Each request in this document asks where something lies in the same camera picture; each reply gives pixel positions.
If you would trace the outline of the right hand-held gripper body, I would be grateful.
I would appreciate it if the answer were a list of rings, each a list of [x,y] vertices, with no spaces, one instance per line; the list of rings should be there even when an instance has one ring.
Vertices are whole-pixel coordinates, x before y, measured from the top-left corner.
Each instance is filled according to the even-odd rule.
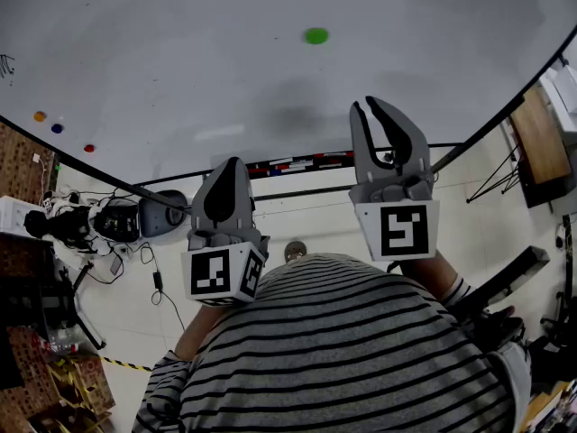
[[[349,197],[372,260],[434,257],[440,203],[433,199],[433,174],[357,170],[355,176]]]

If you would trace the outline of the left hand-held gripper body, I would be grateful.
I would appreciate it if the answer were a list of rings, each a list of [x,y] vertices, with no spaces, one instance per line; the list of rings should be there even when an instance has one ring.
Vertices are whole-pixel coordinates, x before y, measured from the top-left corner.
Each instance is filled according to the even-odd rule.
[[[208,307],[255,300],[270,238],[253,227],[216,232],[192,229],[181,255],[186,297]]]

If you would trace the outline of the black equipment case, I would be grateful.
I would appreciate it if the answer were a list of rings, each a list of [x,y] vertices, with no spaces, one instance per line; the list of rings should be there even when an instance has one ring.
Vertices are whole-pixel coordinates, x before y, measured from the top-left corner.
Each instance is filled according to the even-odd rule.
[[[131,244],[141,237],[139,206],[127,198],[111,198],[93,218],[96,232],[109,241]]]

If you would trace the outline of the brown cardboard box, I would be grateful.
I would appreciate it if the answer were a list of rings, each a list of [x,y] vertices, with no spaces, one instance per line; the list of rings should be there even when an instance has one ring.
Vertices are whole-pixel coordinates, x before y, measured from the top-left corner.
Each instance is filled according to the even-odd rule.
[[[95,355],[72,355],[48,363],[60,407],[54,413],[61,433],[107,433],[114,396]]]

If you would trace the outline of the person's right forearm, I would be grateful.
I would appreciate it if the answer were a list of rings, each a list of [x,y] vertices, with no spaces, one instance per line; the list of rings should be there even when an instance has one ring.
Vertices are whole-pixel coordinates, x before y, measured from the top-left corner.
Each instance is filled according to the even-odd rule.
[[[402,274],[416,281],[438,301],[448,297],[460,282],[460,276],[440,251],[431,258],[405,260],[400,264]]]

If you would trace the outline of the white whiteboard with black frame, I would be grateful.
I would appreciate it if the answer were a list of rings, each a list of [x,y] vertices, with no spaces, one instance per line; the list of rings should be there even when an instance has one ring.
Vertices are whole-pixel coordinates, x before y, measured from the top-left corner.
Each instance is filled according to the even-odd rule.
[[[125,183],[348,150],[367,96],[462,143],[576,32],[577,0],[0,0],[0,122]]]

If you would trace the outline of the row of whiteboard markers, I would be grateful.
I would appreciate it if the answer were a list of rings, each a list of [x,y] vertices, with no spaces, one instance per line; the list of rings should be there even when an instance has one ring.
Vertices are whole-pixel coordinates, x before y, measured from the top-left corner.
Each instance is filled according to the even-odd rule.
[[[246,165],[252,180],[283,176],[290,173],[332,170],[353,166],[353,151],[321,152]]]

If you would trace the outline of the person's grey striped shirt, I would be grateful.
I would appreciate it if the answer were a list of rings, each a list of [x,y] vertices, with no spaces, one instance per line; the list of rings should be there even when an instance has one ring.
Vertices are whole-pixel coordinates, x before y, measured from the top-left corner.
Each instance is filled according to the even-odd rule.
[[[132,433],[514,433],[529,355],[466,336],[451,306],[471,293],[460,276],[438,301],[402,271],[305,255],[264,275],[193,361],[157,362]]]

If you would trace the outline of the black and white equipment heap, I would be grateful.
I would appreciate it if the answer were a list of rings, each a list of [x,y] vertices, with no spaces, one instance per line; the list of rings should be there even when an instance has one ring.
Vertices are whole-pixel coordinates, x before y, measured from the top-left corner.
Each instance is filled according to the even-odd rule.
[[[72,190],[58,195],[47,191],[42,196],[40,209],[29,211],[24,217],[24,228],[32,237],[57,241],[69,250],[81,254],[97,254],[96,235],[88,222],[90,205],[81,192]]]

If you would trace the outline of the yellow black hazard tape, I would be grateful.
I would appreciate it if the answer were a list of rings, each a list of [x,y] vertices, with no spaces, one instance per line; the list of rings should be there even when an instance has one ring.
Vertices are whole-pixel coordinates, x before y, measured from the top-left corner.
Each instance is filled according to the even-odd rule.
[[[130,369],[134,369],[136,371],[140,371],[140,372],[146,372],[146,373],[151,373],[152,369],[149,366],[145,366],[145,365],[138,365],[138,364],[132,364],[132,363],[126,363],[120,360],[116,360],[116,359],[111,359],[109,357],[106,356],[99,356],[100,359],[104,362],[107,362],[109,364],[114,364],[117,366],[122,366],[125,368],[130,368]]]

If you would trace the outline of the black office chair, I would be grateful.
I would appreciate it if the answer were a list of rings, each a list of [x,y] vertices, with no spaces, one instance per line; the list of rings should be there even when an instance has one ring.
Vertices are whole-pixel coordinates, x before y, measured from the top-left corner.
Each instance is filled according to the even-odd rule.
[[[451,306],[451,313],[463,325],[466,336],[482,352],[496,351],[506,343],[517,343],[524,336],[524,321],[515,317],[510,308],[491,313],[488,307],[520,289],[549,262],[545,249],[528,246],[489,281]]]

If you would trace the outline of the white storage box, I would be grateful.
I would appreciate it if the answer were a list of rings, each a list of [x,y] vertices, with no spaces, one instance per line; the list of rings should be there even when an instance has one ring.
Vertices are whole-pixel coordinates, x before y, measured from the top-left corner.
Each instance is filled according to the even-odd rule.
[[[19,199],[2,196],[0,198],[0,233],[28,236],[24,227],[24,219],[29,205]]]

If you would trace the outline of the grey rounded device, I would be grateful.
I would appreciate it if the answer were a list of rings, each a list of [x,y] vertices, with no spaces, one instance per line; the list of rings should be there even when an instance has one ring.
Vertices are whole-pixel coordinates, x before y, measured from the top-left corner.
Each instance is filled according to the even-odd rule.
[[[141,198],[138,202],[139,223],[141,235],[153,238],[172,232],[181,226],[186,214],[174,208]]]

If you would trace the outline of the person's shoe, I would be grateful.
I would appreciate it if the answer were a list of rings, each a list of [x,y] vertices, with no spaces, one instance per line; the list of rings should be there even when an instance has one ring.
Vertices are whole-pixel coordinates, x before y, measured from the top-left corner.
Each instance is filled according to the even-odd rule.
[[[285,263],[295,261],[307,254],[306,245],[299,241],[293,240],[289,242],[284,249]]]

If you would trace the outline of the wooden side table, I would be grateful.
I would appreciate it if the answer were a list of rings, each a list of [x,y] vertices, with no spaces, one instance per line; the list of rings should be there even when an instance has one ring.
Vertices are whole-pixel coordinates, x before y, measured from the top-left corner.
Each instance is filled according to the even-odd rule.
[[[575,188],[572,167],[544,89],[534,85],[527,90],[509,120],[520,151],[519,181],[527,206],[567,195]]]

